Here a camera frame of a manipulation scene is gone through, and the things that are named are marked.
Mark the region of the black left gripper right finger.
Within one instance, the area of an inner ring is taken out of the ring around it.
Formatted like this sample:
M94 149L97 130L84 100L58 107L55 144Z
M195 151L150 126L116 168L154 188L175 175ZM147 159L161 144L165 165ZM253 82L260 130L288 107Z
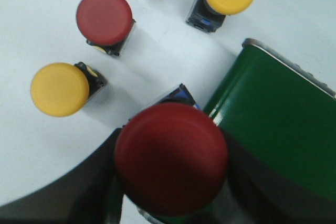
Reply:
M214 200L220 223L335 223L335 202L308 192L248 153L226 131L227 178Z

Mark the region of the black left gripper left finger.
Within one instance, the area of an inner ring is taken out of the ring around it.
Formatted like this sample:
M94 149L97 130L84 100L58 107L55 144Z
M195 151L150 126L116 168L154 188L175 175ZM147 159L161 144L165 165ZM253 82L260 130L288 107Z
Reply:
M51 184L1 206L1 223L120 223L123 193L115 178L112 134Z

